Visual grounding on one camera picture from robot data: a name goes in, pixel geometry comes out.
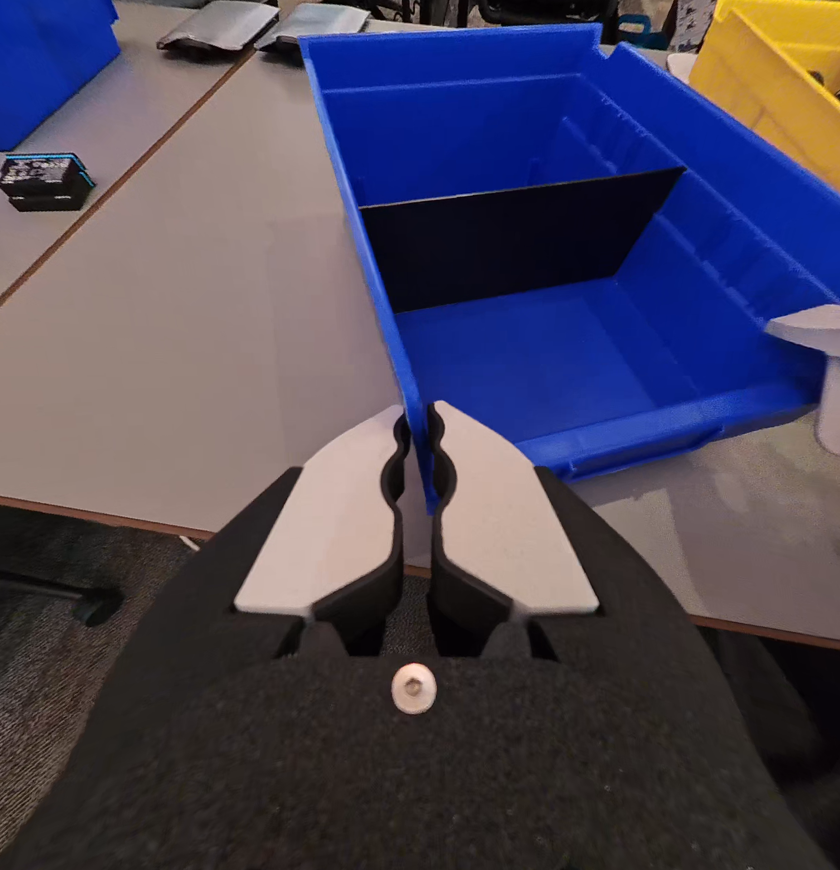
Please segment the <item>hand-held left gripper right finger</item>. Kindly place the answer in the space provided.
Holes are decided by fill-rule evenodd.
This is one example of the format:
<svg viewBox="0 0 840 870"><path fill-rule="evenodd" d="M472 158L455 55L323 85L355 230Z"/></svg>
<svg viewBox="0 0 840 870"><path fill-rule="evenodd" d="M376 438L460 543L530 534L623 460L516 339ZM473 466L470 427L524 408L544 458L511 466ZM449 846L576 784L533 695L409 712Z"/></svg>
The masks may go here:
<svg viewBox="0 0 840 870"><path fill-rule="evenodd" d="M427 611L436 652L481 657L496 634L555 657L543 619L592 619L601 602L549 493L511 441L444 400L427 407L437 496Z"/></svg>

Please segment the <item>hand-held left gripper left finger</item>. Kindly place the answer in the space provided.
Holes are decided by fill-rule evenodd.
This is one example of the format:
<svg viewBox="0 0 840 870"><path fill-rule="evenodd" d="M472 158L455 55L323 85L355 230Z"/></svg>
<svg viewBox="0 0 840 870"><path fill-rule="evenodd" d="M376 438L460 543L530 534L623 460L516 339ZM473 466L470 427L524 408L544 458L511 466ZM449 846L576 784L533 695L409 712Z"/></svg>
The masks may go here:
<svg viewBox="0 0 840 870"><path fill-rule="evenodd" d="M305 462L233 608L327 623L346 647L381 628L403 594L410 440L392 405Z"/></svg>

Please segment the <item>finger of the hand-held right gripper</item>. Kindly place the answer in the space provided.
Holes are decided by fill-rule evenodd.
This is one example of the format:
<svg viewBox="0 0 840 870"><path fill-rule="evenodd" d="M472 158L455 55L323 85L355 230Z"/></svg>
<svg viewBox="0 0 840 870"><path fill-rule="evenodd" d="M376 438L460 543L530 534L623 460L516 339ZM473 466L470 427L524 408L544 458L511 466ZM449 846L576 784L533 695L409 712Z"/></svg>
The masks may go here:
<svg viewBox="0 0 840 870"><path fill-rule="evenodd" d="M820 305L772 319L764 331L825 354L815 437L826 451L840 457L840 304Z"/></svg>

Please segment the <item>blue plastic bin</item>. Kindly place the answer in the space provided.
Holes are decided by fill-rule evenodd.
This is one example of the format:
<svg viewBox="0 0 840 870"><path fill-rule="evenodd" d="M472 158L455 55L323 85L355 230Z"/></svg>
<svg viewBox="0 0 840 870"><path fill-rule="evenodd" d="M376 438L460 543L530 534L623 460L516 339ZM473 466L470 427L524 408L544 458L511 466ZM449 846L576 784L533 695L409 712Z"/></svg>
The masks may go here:
<svg viewBox="0 0 840 870"><path fill-rule="evenodd" d="M444 400L581 480L799 419L840 304L840 195L599 25L302 38L361 268L436 502ZM395 314L360 208L684 166L614 277Z"/></svg>
<svg viewBox="0 0 840 870"><path fill-rule="evenodd" d="M118 17L112 1L0 1L0 151L120 55Z"/></svg>

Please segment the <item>yellow plastic bin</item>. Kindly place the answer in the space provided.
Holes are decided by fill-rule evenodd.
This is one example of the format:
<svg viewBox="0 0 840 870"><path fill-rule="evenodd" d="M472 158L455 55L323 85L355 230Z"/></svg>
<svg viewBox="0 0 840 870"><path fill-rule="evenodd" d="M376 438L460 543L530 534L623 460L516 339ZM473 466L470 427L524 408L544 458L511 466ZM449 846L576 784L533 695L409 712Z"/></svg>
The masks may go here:
<svg viewBox="0 0 840 870"><path fill-rule="evenodd" d="M840 2L718 2L689 84L840 194Z"/></svg>

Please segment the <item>grey desk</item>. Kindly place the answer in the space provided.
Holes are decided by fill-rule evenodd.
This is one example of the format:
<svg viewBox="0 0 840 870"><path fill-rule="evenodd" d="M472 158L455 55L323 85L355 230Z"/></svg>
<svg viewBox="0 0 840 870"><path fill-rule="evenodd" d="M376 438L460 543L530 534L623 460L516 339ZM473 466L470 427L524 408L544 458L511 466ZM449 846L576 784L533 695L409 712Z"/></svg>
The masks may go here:
<svg viewBox="0 0 840 870"><path fill-rule="evenodd" d="M0 196L0 505L210 537L398 402L305 71L123 54L32 138L80 214ZM697 625L840 648L840 459L810 419L574 485Z"/></svg>

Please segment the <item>black office chair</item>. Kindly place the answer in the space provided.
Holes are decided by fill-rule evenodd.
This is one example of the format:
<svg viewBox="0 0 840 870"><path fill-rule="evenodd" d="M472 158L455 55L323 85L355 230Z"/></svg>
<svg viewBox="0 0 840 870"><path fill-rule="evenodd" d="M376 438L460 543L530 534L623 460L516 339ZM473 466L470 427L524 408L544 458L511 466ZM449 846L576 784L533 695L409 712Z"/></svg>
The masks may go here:
<svg viewBox="0 0 840 870"><path fill-rule="evenodd" d="M0 589L68 602L73 605L73 618L91 628L106 623L120 611L125 600L124 594L117 588L40 580L4 570L0 570Z"/></svg>

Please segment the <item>black bin divider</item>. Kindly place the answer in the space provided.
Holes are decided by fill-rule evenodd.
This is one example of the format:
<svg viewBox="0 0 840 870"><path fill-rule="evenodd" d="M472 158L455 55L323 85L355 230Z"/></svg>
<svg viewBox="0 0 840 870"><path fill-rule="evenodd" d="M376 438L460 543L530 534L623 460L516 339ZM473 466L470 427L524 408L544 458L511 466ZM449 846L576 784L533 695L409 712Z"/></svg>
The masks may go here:
<svg viewBox="0 0 840 870"><path fill-rule="evenodd" d="M360 208L395 314L614 277L684 166Z"/></svg>

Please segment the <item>printed paper sheet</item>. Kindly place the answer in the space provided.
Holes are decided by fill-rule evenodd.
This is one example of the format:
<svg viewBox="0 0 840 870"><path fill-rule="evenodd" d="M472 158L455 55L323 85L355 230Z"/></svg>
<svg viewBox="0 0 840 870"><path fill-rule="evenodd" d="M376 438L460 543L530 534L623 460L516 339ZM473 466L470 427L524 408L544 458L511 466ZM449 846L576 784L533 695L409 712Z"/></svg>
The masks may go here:
<svg viewBox="0 0 840 870"><path fill-rule="evenodd" d="M676 53L697 53L712 23L717 1L674 1L673 35L669 49Z"/></svg>

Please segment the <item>blue storage crate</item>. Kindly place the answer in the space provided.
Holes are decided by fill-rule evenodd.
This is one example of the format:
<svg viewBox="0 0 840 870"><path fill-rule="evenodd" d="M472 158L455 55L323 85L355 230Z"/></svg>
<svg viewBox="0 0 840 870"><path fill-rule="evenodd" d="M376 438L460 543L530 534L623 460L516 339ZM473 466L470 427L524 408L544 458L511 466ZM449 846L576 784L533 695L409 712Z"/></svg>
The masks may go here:
<svg viewBox="0 0 840 870"><path fill-rule="evenodd" d="M651 50L665 50L670 44L670 39L662 30L653 29L650 16L637 13L618 16L615 38L616 44L627 43Z"/></svg>

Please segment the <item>small black blue-edged box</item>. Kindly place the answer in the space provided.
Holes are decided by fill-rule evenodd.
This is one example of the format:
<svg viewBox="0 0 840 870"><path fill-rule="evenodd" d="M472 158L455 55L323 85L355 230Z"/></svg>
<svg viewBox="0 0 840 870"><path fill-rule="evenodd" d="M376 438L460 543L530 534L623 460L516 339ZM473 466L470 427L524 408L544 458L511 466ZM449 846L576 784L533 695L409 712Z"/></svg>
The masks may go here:
<svg viewBox="0 0 840 870"><path fill-rule="evenodd" d="M28 193L8 197L18 212L77 212L88 201L95 185L83 175L72 176L67 185L57 190L55 184L44 193Z"/></svg>
<svg viewBox="0 0 840 870"><path fill-rule="evenodd" d="M74 155L7 155L0 169L0 189L8 197L64 195L82 171Z"/></svg>

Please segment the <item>dark grey leather pouch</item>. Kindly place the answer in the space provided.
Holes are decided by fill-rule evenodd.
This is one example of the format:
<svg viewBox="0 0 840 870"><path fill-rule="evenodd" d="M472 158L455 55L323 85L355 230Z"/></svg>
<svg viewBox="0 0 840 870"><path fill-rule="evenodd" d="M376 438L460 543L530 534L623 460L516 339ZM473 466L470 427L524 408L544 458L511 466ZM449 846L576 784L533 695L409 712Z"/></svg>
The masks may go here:
<svg viewBox="0 0 840 870"><path fill-rule="evenodd" d="M246 49L277 23L276 5L245 1L214 1L201 7L156 42L158 50Z"/></svg>
<svg viewBox="0 0 840 870"><path fill-rule="evenodd" d="M370 17L369 10L354 6L302 3L280 16L253 47L262 52L298 51L302 38L358 34Z"/></svg>

